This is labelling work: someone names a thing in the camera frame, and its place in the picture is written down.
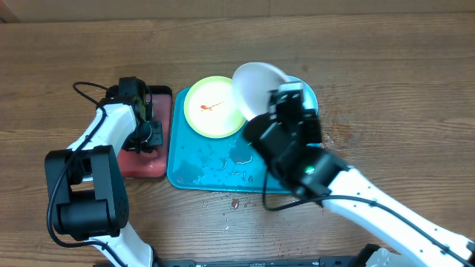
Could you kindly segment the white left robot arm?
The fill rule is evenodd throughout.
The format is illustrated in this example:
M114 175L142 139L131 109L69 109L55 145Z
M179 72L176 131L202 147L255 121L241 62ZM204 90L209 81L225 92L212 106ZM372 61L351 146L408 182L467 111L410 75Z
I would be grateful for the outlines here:
M114 266L163 264L128 221L128 196L117 155L136 127L130 105L104 105L77 141L47 154L47 230L56 244L91 245Z

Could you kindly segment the light blue plate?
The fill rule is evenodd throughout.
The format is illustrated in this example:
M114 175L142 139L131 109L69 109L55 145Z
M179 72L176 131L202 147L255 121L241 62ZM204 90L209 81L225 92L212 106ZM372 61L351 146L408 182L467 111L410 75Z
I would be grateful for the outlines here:
M312 88L303 80L294 77L294 76L288 76L289 80L291 82L300 82L304 86L304 102L303 106L305 109L313 109L315 112L318 112L318 100L317 97L312 90Z

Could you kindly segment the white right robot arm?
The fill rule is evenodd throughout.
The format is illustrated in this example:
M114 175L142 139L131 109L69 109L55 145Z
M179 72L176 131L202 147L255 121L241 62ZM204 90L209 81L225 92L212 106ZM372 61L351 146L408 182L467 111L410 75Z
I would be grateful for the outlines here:
M360 225L417 266L473 266L474 242L421 217L357 168L316 146L318 116L303 92L274 90L244 129L267 171L302 205L314 202Z

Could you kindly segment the yellow-green plate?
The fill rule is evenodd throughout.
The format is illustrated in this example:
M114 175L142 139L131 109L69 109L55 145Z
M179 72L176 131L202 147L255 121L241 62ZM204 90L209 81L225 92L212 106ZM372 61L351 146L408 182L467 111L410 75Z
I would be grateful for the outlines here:
M232 95L232 80L209 76L194 83L185 97L184 114L199 135L220 139L238 132L246 122Z

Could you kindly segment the white plate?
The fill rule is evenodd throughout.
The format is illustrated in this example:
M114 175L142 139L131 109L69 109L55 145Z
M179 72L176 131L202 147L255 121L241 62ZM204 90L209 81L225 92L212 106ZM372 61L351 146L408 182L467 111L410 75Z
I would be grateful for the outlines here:
M267 112L270 93L290 82L279 68L265 62L241 65L232 76L232 95L247 121Z

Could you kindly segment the green and orange sponge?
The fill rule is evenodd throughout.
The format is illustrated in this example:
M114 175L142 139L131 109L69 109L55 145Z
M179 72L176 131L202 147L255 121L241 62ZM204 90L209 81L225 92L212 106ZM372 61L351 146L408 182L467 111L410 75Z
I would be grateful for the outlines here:
M142 151L142 152L140 153L140 156L141 156L143 159L154 160L154 159L156 159L156 158L159 156L159 153L158 153L157 149L152 149L152 150L150 150L149 152L147 152L147 151Z

